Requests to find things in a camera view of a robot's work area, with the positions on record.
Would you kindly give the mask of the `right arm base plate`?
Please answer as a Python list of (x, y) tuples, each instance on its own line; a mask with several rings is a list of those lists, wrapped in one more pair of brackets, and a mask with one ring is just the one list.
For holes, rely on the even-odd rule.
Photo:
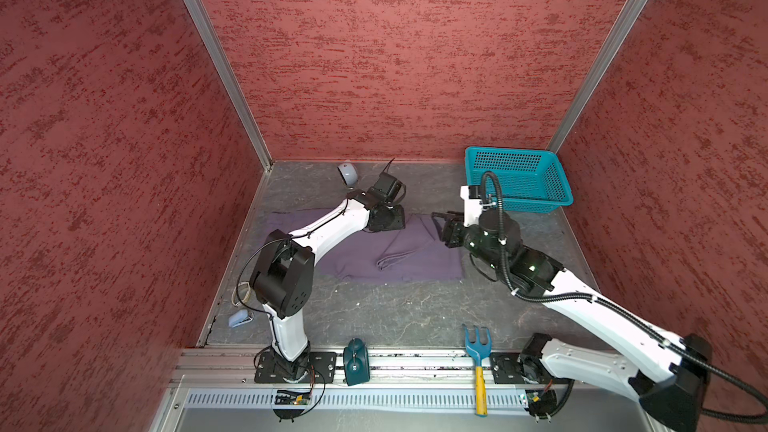
[(490, 370), (497, 385), (566, 385), (567, 379), (553, 376), (540, 359), (519, 353), (492, 352), (489, 356)]

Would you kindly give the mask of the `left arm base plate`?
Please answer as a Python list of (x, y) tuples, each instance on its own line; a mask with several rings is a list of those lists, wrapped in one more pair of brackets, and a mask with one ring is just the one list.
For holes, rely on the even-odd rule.
[(269, 348), (254, 358), (256, 384), (332, 383), (336, 371), (335, 352), (304, 352), (294, 362)]

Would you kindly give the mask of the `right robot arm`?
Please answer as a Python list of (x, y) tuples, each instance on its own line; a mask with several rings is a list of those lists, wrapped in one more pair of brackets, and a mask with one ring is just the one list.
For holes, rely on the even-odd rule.
[(461, 213), (431, 218), (440, 241), (489, 266), (513, 296), (568, 317), (612, 349), (583, 349), (537, 333), (519, 355), (524, 375), (587, 382), (638, 402), (669, 429), (697, 429), (710, 382), (703, 367), (712, 357), (706, 339), (680, 336), (626, 311), (559, 261), (524, 245), (509, 216), (486, 210), (472, 224)]

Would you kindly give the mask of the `purple trousers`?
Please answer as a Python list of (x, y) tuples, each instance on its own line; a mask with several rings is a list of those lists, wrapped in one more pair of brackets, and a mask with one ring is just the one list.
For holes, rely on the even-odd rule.
[(319, 275), (371, 284), (458, 281), (463, 277), (461, 252), (439, 240), (428, 215), (412, 214), (402, 230), (359, 231), (315, 266)]

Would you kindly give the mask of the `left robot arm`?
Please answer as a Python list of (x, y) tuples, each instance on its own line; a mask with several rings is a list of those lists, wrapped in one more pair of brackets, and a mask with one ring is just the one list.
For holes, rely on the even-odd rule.
[(372, 191), (355, 190), (336, 208), (310, 224), (268, 234), (255, 255), (249, 278), (272, 333), (270, 351), (289, 382), (310, 371), (310, 342), (304, 329), (303, 307), (314, 281), (315, 265), (351, 235), (402, 230), (405, 214), (398, 199), (381, 199)]

